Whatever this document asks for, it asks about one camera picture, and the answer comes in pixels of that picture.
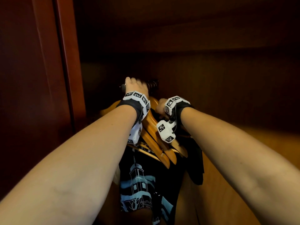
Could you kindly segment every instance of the person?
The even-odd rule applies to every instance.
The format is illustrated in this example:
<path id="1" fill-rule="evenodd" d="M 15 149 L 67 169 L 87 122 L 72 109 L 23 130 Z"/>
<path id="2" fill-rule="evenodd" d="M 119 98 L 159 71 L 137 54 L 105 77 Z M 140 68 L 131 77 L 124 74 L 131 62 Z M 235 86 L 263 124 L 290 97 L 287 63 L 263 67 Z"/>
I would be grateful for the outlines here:
<path id="1" fill-rule="evenodd" d="M 148 97 L 126 78 L 126 92 Z M 164 114 L 166 100 L 156 112 Z M 179 117 L 262 224 L 300 224 L 300 171 L 247 133 L 191 107 Z M 136 110 L 121 105 L 37 164 L 0 203 L 0 224 L 92 224 L 123 155 Z"/>

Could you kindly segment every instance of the skin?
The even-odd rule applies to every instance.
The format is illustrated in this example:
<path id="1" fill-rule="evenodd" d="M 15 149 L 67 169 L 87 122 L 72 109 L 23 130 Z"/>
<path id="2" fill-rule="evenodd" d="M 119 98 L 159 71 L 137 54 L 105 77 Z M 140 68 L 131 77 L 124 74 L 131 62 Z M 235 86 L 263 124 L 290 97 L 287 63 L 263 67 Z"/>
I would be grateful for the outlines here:
<path id="1" fill-rule="evenodd" d="M 126 78 L 126 92 L 148 96 Z M 161 99 L 157 112 L 164 114 Z M 134 108 L 117 107 L 35 166 L 0 203 L 0 224 L 92 224 L 123 155 Z M 300 171 L 242 130 L 193 108 L 181 121 L 204 153 L 264 224 L 299 224 Z"/>

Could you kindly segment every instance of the forearm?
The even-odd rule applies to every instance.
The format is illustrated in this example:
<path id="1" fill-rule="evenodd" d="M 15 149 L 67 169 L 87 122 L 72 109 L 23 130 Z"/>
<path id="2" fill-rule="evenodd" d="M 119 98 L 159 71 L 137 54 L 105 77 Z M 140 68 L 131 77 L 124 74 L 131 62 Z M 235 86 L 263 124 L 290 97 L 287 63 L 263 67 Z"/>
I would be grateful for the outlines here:
<path id="1" fill-rule="evenodd" d="M 299 221 L 300 173 L 290 162 L 242 130 L 193 108 L 183 109 L 181 120 L 259 217 L 273 224 Z"/>
<path id="2" fill-rule="evenodd" d="M 0 224 L 92 222 L 105 201 L 136 116 L 131 106 L 117 107 L 59 146 L 1 202 Z"/>

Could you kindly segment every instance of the person's left hand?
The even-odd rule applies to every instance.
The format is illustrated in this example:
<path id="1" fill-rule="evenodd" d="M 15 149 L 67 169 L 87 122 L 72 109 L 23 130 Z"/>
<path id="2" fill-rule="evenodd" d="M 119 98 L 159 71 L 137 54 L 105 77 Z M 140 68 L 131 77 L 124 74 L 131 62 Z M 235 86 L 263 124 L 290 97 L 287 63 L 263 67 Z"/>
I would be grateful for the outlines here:
<path id="1" fill-rule="evenodd" d="M 131 92 L 131 91 L 138 91 L 139 93 L 144 94 L 147 98 L 149 98 L 148 94 L 148 88 L 147 84 L 145 82 L 141 82 L 139 79 L 135 78 L 130 78 L 126 77 L 125 79 L 125 84 L 126 84 L 126 92 Z"/>

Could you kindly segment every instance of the person's right arm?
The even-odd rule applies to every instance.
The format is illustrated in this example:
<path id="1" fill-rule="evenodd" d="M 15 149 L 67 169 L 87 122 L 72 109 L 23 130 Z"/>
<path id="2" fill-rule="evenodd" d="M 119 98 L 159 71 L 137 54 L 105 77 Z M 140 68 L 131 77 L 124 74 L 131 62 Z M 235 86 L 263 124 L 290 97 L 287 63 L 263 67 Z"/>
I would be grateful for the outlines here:
<path id="1" fill-rule="evenodd" d="M 191 107 L 182 110 L 181 121 L 262 224 L 300 224 L 300 171 L 294 165 L 241 129 Z"/>

